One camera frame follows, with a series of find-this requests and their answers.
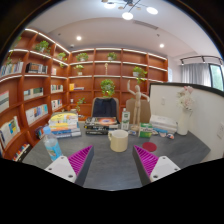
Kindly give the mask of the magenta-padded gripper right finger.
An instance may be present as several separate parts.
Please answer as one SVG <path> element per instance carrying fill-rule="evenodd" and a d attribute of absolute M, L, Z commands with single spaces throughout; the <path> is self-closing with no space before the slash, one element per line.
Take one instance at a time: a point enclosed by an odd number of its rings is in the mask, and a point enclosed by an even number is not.
<path fill-rule="evenodd" d="M 157 157 L 137 145 L 133 146 L 133 158 L 143 186 L 180 170 L 167 156 Z"/>

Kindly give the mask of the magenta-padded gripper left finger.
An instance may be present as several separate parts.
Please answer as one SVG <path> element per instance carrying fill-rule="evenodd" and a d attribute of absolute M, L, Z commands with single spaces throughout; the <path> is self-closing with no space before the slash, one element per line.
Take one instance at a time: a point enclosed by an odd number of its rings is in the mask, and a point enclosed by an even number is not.
<path fill-rule="evenodd" d="M 83 186 L 93 155 L 94 146 L 90 145 L 68 157 L 60 156 L 46 168 L 46 171 Z"/>

